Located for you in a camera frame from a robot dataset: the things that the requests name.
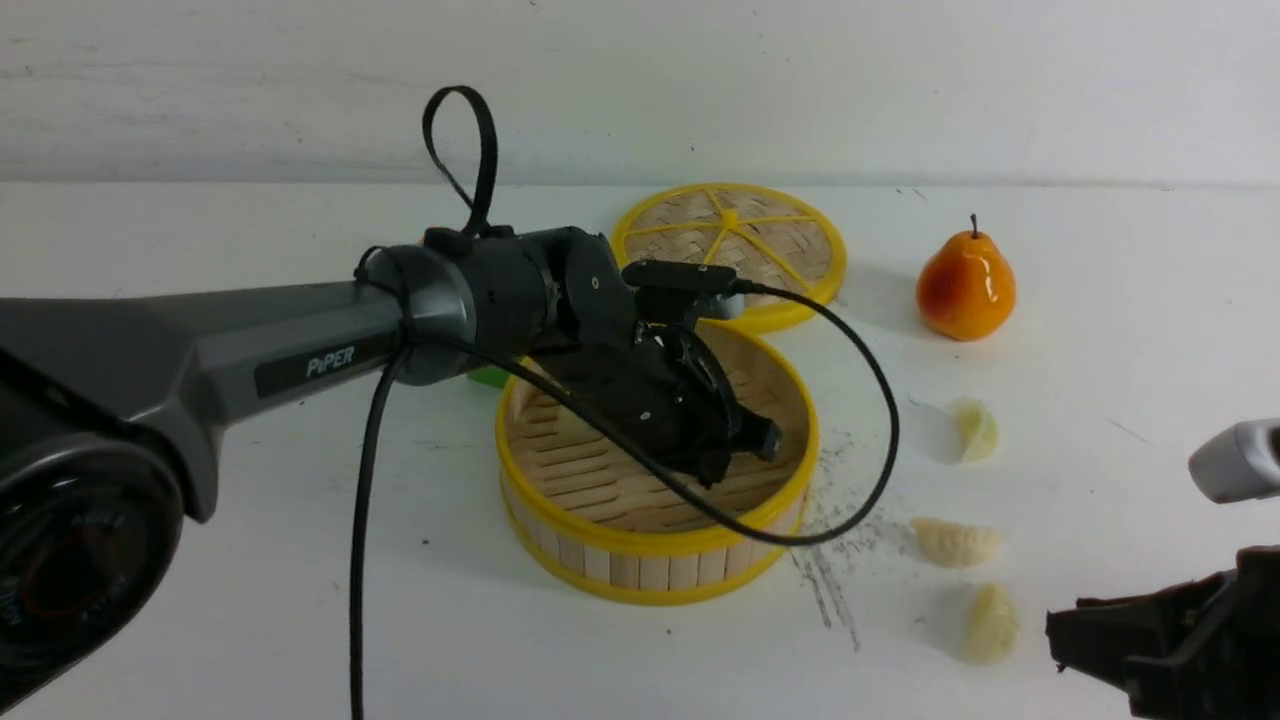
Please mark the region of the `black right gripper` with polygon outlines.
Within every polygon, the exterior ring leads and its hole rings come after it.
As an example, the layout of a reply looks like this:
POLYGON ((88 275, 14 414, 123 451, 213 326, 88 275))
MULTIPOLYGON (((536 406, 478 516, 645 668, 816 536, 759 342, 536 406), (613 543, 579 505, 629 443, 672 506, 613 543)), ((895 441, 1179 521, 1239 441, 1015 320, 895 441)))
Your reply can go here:
POLYGON ((1234 569, 1048 612, 1059 670, 1123 691, 1143 719, 1279 716, 1279 548, 1236 552, 1234 569))

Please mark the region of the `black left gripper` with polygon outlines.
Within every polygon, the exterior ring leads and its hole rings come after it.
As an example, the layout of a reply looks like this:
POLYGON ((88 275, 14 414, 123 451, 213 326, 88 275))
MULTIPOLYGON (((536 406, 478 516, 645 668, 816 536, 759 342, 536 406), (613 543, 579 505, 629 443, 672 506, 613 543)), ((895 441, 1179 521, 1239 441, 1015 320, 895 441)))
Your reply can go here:
POLYGON ((562 345, 541 369, 671 471, 719 484, 732 459, 777 457, 782 430, 739 402, 710 346, 686 325, 643 325, 626 348, 562 345))

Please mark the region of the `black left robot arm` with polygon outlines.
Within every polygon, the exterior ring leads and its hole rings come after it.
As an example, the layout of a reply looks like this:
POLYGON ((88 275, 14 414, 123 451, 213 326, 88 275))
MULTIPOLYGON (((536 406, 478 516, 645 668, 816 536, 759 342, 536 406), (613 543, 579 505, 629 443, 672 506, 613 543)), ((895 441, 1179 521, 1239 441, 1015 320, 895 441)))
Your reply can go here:
POLYGON ((730 270, 621 270, 604 237, 429 229, 351 281, 137 299, 3 300, 3 708, 100 648, 156 591, 186 518, 218 500, 247 418, 392 369, 431 386, 539 363, 672 473, 721 482, 776 455, 692 331, 730 316, 730 270))

